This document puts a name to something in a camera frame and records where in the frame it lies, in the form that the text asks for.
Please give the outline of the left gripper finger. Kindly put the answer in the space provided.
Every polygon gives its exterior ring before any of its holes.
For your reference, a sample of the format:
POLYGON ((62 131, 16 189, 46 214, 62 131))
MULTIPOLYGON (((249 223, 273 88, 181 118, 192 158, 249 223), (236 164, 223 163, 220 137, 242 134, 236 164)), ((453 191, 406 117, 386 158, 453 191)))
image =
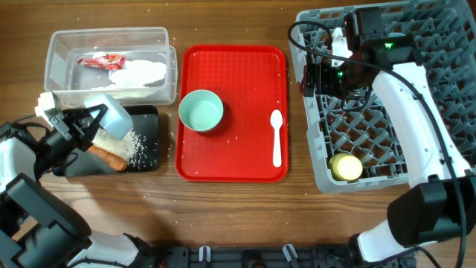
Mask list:
POLYGON ((92 139, 95 137, 98 129, 100 128, 100 121, 106 114, 107 110, 108 107, 105 104, 99 104, 83 110, 84 115, 90 115, 93 117, 92 122, 83 129, 85 140, 92 141, 92 139))
POLYGON ((94 129, 97 127, 97 123, 91 115, 94 111, 93 108, 67 109, 65 111, 65 123, 70 128, 94 129))

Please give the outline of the light blue rice bowl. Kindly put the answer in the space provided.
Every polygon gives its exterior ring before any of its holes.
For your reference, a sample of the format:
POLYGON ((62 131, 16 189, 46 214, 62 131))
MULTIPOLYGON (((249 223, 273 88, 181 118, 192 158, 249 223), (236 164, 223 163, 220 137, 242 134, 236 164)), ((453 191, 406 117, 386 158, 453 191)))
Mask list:
POLYGON ((106 105, 107 110, 100 120, 100 126, 118 140, 122 140, 133 127, 131 115, 108 94, 95 95, 93 98, 85 100, 84 104, 86 108, 106 105))

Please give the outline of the red snack wrapper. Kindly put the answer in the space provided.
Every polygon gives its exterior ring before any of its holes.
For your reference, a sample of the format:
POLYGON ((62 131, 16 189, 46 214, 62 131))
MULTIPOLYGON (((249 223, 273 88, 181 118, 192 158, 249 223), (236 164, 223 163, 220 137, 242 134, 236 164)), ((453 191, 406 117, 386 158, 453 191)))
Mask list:
POLYGON ((109 71, 121 70, 125 63, 125 56, 120 54, 103 54, 77 61, 82 66, 105 69, 109 71))

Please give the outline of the white rice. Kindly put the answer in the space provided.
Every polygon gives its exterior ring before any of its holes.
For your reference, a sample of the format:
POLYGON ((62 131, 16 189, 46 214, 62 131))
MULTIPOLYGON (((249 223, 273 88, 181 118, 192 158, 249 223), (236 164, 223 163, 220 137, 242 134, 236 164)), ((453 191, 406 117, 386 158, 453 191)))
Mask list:
POLYGON ((94 146, 114 153, 125 159, 128 165, 138 168, 141 160, 146 158, 147 147, 142 144, 143 141, 141 134, 136 134, 132 128, 122 140, 99 129, 92 142, 94 146))

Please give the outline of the white napkin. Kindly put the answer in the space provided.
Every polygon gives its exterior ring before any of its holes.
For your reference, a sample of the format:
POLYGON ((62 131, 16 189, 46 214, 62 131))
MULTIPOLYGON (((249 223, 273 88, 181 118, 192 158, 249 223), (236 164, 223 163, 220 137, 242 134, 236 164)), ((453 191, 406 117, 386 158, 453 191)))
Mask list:
POLYGON ((112 84, 92 90, 116 90, 144 88, 146 85, 158 82, 165 78, 167 65, 149 60, 126 60, 123 68, 109 72, 112 84))

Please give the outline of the orange carrot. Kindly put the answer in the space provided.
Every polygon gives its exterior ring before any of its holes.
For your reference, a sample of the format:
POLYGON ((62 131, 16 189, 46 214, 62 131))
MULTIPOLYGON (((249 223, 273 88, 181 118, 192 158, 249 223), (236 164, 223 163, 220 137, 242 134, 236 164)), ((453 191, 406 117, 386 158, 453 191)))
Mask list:
POLYGON ((101 161, 105 162, 110 168, 115 171, 122 172, 127 169, 126 160, 121 158, 120 156, 115 155, 114 153, 110 153, 109 151, 101 149, 94 145, 90 146, 88 152, 95 155, 101 161))

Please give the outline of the white plastic spoon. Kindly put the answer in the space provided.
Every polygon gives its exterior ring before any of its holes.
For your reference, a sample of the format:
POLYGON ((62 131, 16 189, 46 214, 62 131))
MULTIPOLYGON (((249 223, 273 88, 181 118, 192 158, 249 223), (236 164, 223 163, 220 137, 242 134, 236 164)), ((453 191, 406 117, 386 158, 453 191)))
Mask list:
POLYGON ((278 168, 282 165, 280 128, 283 126, 283 116, 280 110, 276 109, 271 113, 270 123, 274 130, 272 163, 276 168, 278 168))

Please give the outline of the yellow plastic cup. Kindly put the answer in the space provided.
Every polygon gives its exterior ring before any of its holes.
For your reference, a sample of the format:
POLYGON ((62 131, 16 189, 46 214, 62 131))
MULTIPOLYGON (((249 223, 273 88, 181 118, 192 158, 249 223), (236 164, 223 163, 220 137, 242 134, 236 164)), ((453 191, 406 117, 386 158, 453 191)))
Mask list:
POLYGON ((335 180, 352 182, 362 175, 363 164, 353 155, 339 153, 329 160, 329 169, 335 180))

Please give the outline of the green bowl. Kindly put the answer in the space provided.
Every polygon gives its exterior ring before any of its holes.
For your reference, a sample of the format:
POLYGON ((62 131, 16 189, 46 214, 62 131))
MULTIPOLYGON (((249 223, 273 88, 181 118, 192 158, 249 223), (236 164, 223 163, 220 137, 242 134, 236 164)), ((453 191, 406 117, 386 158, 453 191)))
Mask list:
POLYGON ((208 132, 222 120, 224 105, 216 93, 199 89, 182 98, 178 115, 186 128, 199 133, 208 132))

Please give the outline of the light blue plate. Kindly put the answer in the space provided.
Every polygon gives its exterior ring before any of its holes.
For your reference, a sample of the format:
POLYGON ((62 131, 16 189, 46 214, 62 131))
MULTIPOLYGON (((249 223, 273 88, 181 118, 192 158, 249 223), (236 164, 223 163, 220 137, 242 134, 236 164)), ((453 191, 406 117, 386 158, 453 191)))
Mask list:
POLYGON ((406 35, 403 33, 389 33, 387 36, 389 39, 395 39, 395 38, 405 38, 406 35))

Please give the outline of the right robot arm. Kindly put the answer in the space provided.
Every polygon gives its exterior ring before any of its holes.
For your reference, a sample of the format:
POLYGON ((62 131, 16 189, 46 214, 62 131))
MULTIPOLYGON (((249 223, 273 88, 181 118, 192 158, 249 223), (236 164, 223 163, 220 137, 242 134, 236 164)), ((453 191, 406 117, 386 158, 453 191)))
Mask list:
POLYGON ((404 1, 305 10, 289 29, 318 189, 408 185, 379 225, 350 238, 351 266, 475 226, 475 42, 461 19, 404 1))

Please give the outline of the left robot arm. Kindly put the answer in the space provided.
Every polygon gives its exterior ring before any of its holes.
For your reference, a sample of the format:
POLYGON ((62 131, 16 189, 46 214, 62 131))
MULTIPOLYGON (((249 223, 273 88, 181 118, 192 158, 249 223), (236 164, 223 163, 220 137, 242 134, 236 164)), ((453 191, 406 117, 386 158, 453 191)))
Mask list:
POLYGON ((36 140, 36 122, 1 126, 1 264, 5 267, 151 267, 150 247, 129 234, 93 232, 69 205, 43 188, 40 178, 68 166, 75 151, 86 151, 122 107, 95 105, 75 112, 54 108, 52 125, 36 140))

